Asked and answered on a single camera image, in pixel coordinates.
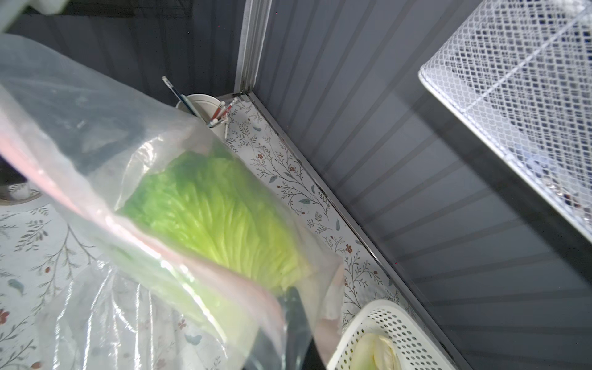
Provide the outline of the clear zip-top bag pink seal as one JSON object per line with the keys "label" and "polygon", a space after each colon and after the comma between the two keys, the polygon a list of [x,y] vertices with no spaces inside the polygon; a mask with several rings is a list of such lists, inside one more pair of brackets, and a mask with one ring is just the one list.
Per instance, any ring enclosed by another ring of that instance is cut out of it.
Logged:
{"label": "clear zip-top bag pink seal", "polygon": [[342,259],[202,120],[4,34],[1,156],[103,256],[38,317],[50,368],[328,365]]}

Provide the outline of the chinese cabbage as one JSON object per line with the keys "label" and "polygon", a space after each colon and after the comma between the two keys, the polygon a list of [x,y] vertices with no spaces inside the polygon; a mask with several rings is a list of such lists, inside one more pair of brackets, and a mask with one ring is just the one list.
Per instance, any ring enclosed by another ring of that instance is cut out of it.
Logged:
{"label": "chinese cabbage", "polygon": [[401,370],[394,343],[385,336],[368,333],[356,344],[350,362],[351,370]]}
{"label": "chinese cabbage", "polygon": [[275,195],[225,152],[180,155],[146,175],[119,212],[181,251],[268,289],[286,289],[311,271]]}

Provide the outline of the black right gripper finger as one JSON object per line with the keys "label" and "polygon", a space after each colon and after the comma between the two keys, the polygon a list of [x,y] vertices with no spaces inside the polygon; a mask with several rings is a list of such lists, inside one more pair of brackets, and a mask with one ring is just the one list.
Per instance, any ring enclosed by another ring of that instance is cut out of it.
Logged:
{"label": "black right gripper finger", "polygon": [[280,369],[326,370],[297,288],[288,288],[281,304],[286,322],[286,345]]}

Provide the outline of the clear zip-top bag blue seal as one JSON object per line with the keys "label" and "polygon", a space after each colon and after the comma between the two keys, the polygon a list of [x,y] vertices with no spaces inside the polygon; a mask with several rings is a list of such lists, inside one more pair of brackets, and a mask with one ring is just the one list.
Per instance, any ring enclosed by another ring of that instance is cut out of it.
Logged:
{"label": "clear zip-top bag blue seal", "polygon": [[225,369],[217,340],[109,263],[91,264],[40,313],[44,369]]}

